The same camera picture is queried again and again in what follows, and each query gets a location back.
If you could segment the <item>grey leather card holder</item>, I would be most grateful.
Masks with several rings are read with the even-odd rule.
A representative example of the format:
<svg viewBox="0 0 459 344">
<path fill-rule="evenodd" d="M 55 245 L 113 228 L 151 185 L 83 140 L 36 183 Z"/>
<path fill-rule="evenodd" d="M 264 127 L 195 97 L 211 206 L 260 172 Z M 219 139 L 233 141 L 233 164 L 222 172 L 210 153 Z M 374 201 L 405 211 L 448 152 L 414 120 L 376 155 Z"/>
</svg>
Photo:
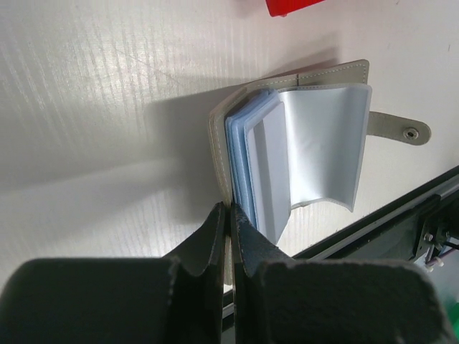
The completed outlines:
<svg viewBox="0 0 459 344">
<path fill-rule="evenodd" d="M 247 83 L 218 104 L 209 139 L 225 205 L 238 204 L 256 228 L 245 126 L 276 102 L 285 108 L 290 212 L 320 201 L 352 210 L 367 136 L 426 144 L 426 123 L 371 111 L 368 74 L 365 59 L 289 72 Z"/>
</svg>

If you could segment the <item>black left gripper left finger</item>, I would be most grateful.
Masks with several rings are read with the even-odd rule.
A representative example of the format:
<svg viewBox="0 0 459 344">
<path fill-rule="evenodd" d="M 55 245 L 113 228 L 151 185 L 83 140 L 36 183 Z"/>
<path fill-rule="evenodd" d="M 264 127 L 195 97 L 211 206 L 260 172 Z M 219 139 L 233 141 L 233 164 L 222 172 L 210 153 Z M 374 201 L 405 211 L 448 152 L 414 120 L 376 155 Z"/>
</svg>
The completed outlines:
<svg viewBox="0 0 459 344">
<path fill-rule="evenodd" d="M 23 263 L 1 294 L 3 343 L 218 343 L 225 207 L 161 258 Z"/>
</svg>

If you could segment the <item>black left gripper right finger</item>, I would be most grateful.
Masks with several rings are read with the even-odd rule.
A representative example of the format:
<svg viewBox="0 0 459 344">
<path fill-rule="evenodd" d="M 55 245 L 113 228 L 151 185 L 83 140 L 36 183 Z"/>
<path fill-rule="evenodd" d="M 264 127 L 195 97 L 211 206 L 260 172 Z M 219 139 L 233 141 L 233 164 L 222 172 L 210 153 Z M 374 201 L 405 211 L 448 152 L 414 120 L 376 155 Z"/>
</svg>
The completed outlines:
<svg viewBox="0 0 459 344">
<path fill-rule="evenodd" d="M 237 343 L 450 343 L 452 326 L 415 264 L 293 259 L 230 211 Z"/>
</svg>

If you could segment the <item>white credit card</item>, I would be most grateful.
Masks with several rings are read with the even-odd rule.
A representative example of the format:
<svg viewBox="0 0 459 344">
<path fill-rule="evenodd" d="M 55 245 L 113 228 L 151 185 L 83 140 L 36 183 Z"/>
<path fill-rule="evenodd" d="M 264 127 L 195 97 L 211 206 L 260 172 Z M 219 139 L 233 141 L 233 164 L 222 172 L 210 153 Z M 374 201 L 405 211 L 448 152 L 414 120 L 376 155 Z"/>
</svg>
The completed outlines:
<svg viewBox="0 0 459 344">
<path fill-rule="evenodd" d="M 285 108 L 268 105 L 245 126 L 256 228 L 276 244 L 290 216 Z"/>
</svg>

